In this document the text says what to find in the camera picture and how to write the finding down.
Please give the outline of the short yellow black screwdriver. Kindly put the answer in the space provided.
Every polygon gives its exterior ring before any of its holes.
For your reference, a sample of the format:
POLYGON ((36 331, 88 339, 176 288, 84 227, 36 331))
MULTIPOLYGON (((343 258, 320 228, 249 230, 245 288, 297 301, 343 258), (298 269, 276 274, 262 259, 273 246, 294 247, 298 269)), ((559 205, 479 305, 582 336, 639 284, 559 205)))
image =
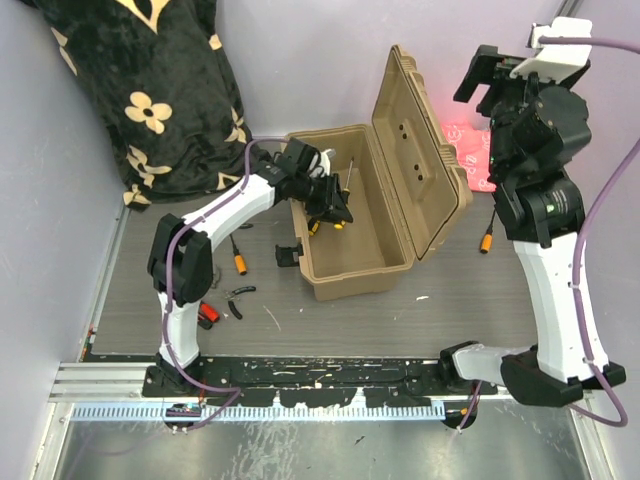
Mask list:
MULTIPOLYGON (((354 162, 355 162, 354 157, 351 157, 350 163, 349 163, 349 169, 348 169, 348 173, 347 173, 347 178, 346 178, 346 183, 345 183, 345 186, 344 186, 344 188, 342 190, 342 199, 343 199, 343 202, 344 202, 345 206, 348 205, 348 201, 349 201, 349 196, 350 196, 349 183, 350 183, 351 176, 352 176, 354 162)), ((334 224, 334 228, 336 230, 342 230, 345 225, 346 225, 346 221, 343 220, 340 223, 334 224)))

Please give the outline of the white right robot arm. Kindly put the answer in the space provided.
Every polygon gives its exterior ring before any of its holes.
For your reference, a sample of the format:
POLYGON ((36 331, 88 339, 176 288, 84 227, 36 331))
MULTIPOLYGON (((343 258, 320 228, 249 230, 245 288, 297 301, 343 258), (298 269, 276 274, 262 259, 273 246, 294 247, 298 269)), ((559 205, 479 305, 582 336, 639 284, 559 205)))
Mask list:
POLYGON ((455 92, 490 121, 489 179, 494 211, 524 270, 536 322, 530 347, 467 341, 438 360, 444 390, 459 394, 473 381, 505 387, 519 403, 564 407, 588 390, 621 385, 623 366, 599 339, 578 251, 586 212, 566 165, 592 138, 586 101, 573 91, 584 74, 524 71, 525 59, 480 46, 455 92))

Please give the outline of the tan plastic tool case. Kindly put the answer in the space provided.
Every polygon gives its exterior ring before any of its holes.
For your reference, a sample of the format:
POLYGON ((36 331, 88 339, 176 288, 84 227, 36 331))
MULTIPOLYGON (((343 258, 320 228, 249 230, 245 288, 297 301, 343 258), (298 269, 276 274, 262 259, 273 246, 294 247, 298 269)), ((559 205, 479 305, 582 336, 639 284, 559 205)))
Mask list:
POLYGON ((350 191, 353 220, 342 228, 324 223, 311 233, 304 206, 291 203, 299 269, 319 301, 393 289, 442 246, 472 202, 423 76, 399 45, 390 49, 369 123, 293 136, 334 150, 331 170, 350 191))

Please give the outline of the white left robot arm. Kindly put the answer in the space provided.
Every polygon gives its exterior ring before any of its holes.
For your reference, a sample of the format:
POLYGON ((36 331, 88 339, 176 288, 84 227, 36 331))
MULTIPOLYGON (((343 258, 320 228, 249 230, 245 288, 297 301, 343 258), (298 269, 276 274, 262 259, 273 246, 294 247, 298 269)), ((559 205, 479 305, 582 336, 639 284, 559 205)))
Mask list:
POLYGON ((200 354, 198 310, 213 284, 213 255, 222 241, 283 200, 302 203, 306 215, 320 222, 353 221, 332 166, 333 148, 320 150, 293 137, 274 158, 252 164, 251 150, 258 143, 247 145, 237 185, 182 217, 165 215, 156 228, 147 271, 163 314, 159 355, 170 365, 164 383, 178 396, 191 395, 200 384, 200 372, 191 365, 200 354))

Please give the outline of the long yellow black screwdriver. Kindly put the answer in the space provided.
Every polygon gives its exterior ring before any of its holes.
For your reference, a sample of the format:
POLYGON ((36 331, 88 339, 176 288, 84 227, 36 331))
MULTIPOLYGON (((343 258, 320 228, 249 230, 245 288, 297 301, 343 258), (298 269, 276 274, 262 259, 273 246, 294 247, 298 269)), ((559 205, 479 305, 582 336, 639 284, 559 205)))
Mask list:
POLYGON ((318 220, 310 219, 307 224, 308 235, 314 236, 317 230, 319 229, 319 225, 320 225, 320 222, 318 220))

